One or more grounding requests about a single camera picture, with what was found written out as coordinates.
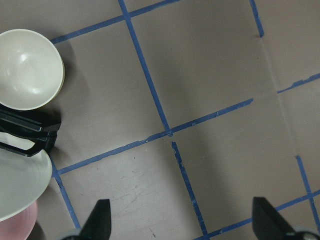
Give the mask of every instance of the bowl rim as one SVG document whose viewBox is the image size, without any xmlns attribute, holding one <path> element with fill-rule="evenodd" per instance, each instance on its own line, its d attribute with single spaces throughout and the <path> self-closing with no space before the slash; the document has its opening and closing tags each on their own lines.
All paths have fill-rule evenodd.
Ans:
<svg viewBox="0 0 320 240">
<path fill-rule="evenodd" d="M 36 31 L 33 31 L 33 30 L 29 30 L 29 29 L 23 29 L 23 28 L 18 28 L 18 29 L 11 29 L 11 30 L 8 30 L 8 31 L 4 31 L 2 33 L 0 33 L 0 38 L 6 34 L 10 34 L 12 32 L 29 32 L 29 33 L 32 33 L 34 35 L 37 35 L 39 37 L 41 37 L 42 39 L 44 39 L 53 49 L 53 51 L 55 52 L 56 56 L 58 59 L 60 59 L 60 62 L 59 62 L 59 68 L 61 69 L 62 73 L 61 73 L 61 78 L 59 79 L 59 87 L 55 90 L 55 92 L 52 94 L 52 96 L 49 97 L 49 99 L 47 99 L 46 101 L 44 101 L 43 103 L 39 104 L 39 105 L 36 105 L 36 106 L 31 106 L 31 107 L 24 107 L 24 108 L 21 108 L 21 107 L 15 107 L 15 106 L 11 106 L 11 105 L 8 105 L 6 103 L 4 103 L 1 99 L 0 99 L 0 104 L 8 107 L 8 108 L 11 108 L 11 109 L 15 109 L 15 110 L 20 110 L 20 111 L 28 111 L 28 110 L 33 110 L 33 109 L 37 109 L 37 108 L 40 108 L 44 105 L 46 105 L 48 102 L 50 102 L 52 99 L 55 98 L 55 96 L 57 96 L 57 94 L 60 92 L 61 88 L 62 88 L 62 85 L 64 83 L 64 80 L 65 80 L 65 66 L 64 66 L 64 62 L 57 50 L 57 48 L 55 47 L 55 45 L 48 39 L 46 38 L 45 36 L 43 36 L 42 34 L 36 32 Z"/>
</svg>

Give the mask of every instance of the pink bowl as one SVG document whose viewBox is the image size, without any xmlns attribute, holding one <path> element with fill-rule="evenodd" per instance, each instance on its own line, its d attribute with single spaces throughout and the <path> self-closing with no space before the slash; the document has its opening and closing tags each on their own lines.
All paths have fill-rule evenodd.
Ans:
<svg viewBox="0 0 320 240">
<path fill-rule="evenodd" d="M 1 240 L 26 240 L 35 226 L 38 216 L 37 201 L 22 212 L 0 221 Z"/>
</svg>

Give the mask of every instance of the bowl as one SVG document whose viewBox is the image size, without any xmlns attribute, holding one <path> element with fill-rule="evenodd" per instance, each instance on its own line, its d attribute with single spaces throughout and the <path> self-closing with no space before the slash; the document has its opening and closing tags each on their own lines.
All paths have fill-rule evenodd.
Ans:
<svg viewBox="0 0 320 240">
<path fill-rule="evenodd" d="M 26 240 L 35 226 L 38 216 L 37 202 L 7 220 L 0 221 L 1 240 Z"/>
<path fill-rule="evenodd" d="M 27 29 L 0 34 L 0 104 L 39 108 L 59 93 L 64 78 L 63 61 L 46 37 Z"/>
<path fill-rule="evenodd" d="M 34 142 L 0 132 L 0 142 L 29 149 Z M 45 150 L 27 157 L 0 148 L 0 222 L 29 207 L 46 190 L 52 176 Z"/>
</svg>

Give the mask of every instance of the metal bolt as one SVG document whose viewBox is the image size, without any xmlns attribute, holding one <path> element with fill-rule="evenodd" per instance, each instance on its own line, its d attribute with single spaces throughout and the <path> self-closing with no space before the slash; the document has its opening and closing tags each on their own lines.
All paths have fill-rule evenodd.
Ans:
<svg viewBox="0 0 320 240">
<path fill-rule="evenodd" d="M 317 237 L 311 233 L 303 234 L 303 240 L 317 240 Z"/>
</svg>

